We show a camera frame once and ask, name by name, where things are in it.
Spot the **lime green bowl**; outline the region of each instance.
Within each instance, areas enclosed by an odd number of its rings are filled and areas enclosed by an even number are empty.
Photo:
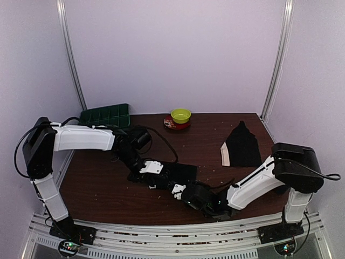
[[[189,121],[189,118],[191,116],[190,111],[187,109],[175,109],[171,112],[171,117],[174,122],[178,124],[184,124]]]

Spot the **wall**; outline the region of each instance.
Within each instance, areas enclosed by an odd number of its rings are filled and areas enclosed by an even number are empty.
[[[56,2],[0,2],[0,251],[18,258],[32,214],[42,210],[27,179],[16,174],[13,152],[38,117],[55,121],[78,115]],[[58,170],[66,153],[57,154]],[[19,166],[25,172],[23,156]]]
[[[343,258],[345,224],[345,2],[296,0],[291,40],[277,97],[268,117],[276,141],[311,146],[326,181],[311,203],[321,213],[335,250]]]
[[[260,113],[284,8],[284,0],[66,1],[88,108]]]

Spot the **green dish rack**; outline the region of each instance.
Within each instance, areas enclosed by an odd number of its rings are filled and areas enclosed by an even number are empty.
[[[116,104],[82,111],[79,125],[128,127],[130,125],[128,106],[128,104]]]

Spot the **wooden table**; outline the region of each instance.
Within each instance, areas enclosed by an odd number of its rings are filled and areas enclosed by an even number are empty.
[[[133,115],[131,121],[132,125],[157,129],[175,148],[179,162],[198,166],[197,179],[209,185],[217,186],[232,178],[239,181],[255,169],[222,166],[220,147],[240,120],[256,135],[262,160],[271,154],[273,141],[256,114],[193,114],[191,127],[180,132],[164,128],[164,117],[164,114]],[[155,134],[152,136],[153,146],[145,157],[173,161],[165,143]],[[60,189],[73,218],[138,225],[213,221],[174,199],[167,190],[150,190],[144,184],[127,181],[128,169],[119,161],[111,162],[111,158],[110,152],[75,152]],[[287,194],[268,192],[233,219],[281,212]]]

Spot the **red saucer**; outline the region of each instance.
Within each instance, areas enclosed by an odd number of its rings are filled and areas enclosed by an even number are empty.
[[[171,117],[170,114],[165,117],[163,122],[164,122],[165,127],[171,128],[172,130],[183,130],[183,129],[188,128],[190,126],[189,121],[184,123],[184,124],[178,124],[178,123],[174,122],[173,118]]]

